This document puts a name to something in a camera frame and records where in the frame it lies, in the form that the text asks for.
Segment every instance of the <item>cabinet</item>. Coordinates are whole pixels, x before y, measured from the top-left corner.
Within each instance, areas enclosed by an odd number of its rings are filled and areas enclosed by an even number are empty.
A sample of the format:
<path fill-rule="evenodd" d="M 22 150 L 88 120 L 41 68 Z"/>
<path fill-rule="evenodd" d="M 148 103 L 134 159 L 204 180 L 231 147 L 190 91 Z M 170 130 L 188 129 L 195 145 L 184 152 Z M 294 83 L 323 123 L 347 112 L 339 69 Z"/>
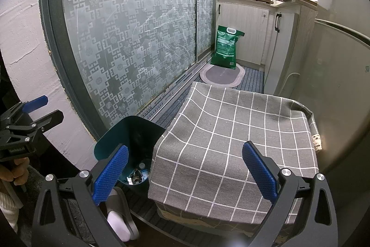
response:
<path fill-rule="evenodd" d="M 260 65 L 265 44 L 269 10 L 235 3 L 216 3 L 219 25 L 245 33 L 236 43 L 236 59 Z"/>
<path fill-rule="evenodd" d="M 265 65 L 264 93 L 279 95 L 293 52 L 299 14 L 275 13 L 274 28 Z"/>

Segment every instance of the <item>floor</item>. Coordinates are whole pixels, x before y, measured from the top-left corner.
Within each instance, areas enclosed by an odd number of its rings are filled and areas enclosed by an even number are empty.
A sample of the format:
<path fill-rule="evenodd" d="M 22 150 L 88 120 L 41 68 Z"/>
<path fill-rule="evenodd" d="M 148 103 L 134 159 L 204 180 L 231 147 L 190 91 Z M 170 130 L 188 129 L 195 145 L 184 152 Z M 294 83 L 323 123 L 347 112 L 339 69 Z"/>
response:
<path fill-rule="evenodd" d="M 234 89 L 263 93 L 264 73 L 252 68 L 245 67 L 244 69 L 245 76 L 242 82 Z M 195 81 L 204 83 L 200 76 L 198 76 Z M 157 124 L 164 128 L 169 126 L 180 110 L 181 105 L 184 103 L 189 90 L 190 87 L 178 97 L 173 105 L 160 117 Z M 125 192 L 135 224 L 141 234 L 138 240 L 126 243 L 129 247 L 215 247 L 238 245 L 237 243 L 234 244 L 234 242 L 225 241 L 223 237 L 218 235 L 206 234 L 172 221 L 164 220 L 158 215 L 157 206 L 152 200 L 135 194 L 128 189 L 127 186 L 122 186 L 122 189 Z"/>
<path fill-rule="evenodd" d="M 256 69 L 252 69 L 249 67 L 244 67 L 245 75 L 242 79 L 242 82 L 233 89 L 242 90 L 242 91 L 252 91 L 252 92 L 258 92 L 263 93 L 263 78 L 264 78 L 264 72 L 258 71 Z M 200 76 L 198 75 L 195 82 L 204 83 Z M 188 95 L 190 90 L 190 87 L 188 87 L 181 95 L 180 97 L 173 103 L 173 105 L 159 118 L 157 121 L 157 124 L 167 128 L 171 121 L 176 116 L 177 112 L 180 110 L 181 105 L 183 104 L 186 96 Z"/>

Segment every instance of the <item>rice bag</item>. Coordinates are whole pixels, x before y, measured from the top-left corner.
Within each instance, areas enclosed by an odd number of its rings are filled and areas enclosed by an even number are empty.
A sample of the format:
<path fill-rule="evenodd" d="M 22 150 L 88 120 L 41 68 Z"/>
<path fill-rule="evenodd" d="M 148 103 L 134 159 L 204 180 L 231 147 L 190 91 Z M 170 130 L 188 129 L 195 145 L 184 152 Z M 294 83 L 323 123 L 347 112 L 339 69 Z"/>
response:
<path fill-rule="evenodd" d="M 239 36 L 244 36 L 244 33 L 225 26 L 218 26 L 217 39 L 215 45 L 215 54 L 211 59 L 211 64 L 236 68 L 236 48 L 235 44 Z"/>

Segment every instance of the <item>cabinet handle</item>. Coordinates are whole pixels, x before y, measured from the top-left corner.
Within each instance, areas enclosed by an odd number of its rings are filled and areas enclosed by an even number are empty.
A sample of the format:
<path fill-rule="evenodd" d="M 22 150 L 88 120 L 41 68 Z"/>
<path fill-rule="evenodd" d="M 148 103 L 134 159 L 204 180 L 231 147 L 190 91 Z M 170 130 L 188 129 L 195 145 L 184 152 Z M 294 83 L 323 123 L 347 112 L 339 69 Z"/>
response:
<path fill-rule="evenodd" d="M 281 16 L 281 13 L 277 13 L 277 15 L 275 16 L 275 31 L 278 33 L 280 32 L 279 25 Z"/>

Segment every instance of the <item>finger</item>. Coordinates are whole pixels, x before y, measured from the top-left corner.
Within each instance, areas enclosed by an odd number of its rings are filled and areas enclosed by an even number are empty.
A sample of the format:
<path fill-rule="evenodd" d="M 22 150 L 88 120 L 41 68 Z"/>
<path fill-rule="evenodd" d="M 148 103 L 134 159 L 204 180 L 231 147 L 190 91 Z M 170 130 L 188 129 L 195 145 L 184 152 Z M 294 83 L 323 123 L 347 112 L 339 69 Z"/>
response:
<path fill-rule="evenodd" d="M 14 177 L 11 171 L 0 164 L 0 179 L 5 181 L 13 181 Z"/>
<path fill-rule="evenodd" d="M 14 185 L 25 184 L 27 182 L 27 179 L 28 179 L 28 170 L 26 170 L 22 176 L 14 180 Z"/>
<path fill-rule="evenodd" d="M 22 162 L 18 166 L 12 169 L 12 174 L 14 178 L 18 178 L 22 176 L 25 171 L 27 170 L 28 164 L 30 163 L 30 160 L 27 159 L 26 161 Z"/>
<path fill-rule="evenodd" d="M 25 161 L 28 161 L 28 164 L 30 163 L 30 160 L 28 157 L 25 157 L 25 158 L 18 158 L 18 159 L 14 159 L 14 163 L 16 165 L 20 165 L 21 163 L 25 162 Z"/>

